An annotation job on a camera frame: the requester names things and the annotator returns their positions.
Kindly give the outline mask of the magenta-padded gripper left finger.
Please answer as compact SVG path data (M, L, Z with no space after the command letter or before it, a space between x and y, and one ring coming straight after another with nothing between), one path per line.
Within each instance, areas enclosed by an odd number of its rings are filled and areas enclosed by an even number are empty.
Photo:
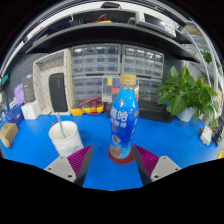
M82 186L93 155L94 148L89 145L68 157L59 156L45 168L45 171Z

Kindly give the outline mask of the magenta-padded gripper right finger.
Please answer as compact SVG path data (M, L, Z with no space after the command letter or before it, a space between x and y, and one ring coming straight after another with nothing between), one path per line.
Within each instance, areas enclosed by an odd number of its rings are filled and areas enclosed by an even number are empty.
M180 170L167 156L157 156L140 146L133 146L133 156L144 186Z

